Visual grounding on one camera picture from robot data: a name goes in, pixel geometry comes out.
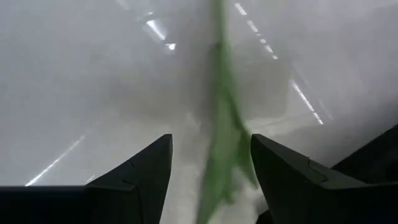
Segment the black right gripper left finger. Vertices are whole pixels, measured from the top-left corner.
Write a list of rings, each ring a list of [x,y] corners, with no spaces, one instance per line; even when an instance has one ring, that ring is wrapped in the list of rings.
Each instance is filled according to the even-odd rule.
[[[88,187],[90,224],[159,224],[173,154],[171,134],[156,139]]]

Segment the white artificial tulip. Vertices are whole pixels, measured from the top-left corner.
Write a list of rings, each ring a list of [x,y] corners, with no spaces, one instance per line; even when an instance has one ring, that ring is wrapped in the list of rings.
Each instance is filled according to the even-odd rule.
[[[259,183],[251,158],[251,133],[241,116],[228,40],[226,0],[212,0],[217,43],[211,91],[212,134],[201,179],[195,224],[209,224],[222,203],[234,203],[234,170],[239,169],[252,188]]]

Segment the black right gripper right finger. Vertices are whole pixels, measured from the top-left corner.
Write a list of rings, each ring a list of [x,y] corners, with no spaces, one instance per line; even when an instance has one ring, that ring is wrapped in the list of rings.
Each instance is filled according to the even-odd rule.
[[[365,186],[261,134],[251,136],[251,157],[275,224],[348,223],[334,190]]]

